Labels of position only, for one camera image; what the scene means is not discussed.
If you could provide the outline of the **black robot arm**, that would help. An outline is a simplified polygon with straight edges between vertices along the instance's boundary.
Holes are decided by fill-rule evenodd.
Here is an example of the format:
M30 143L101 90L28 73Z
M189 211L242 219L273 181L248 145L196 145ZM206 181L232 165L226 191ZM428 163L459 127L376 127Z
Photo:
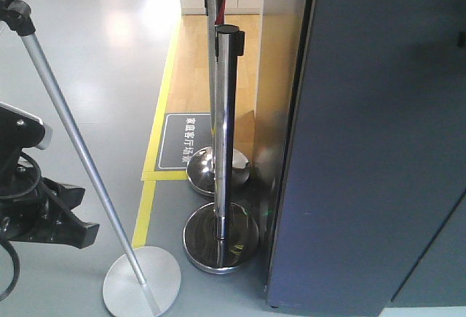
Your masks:
M43 177L38 163L23 152L46 149L51 135L41 118L1 104L1 236L86 248L95 242L99 224L72 212L85 189Z

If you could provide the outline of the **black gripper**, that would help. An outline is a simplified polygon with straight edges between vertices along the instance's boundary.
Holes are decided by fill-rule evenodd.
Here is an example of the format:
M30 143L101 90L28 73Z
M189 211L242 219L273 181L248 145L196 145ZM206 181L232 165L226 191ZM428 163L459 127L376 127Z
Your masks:
M1 236L11 241L91 246L99 224L83 222L72 210L85 189L43 178L31 193L1 201Z

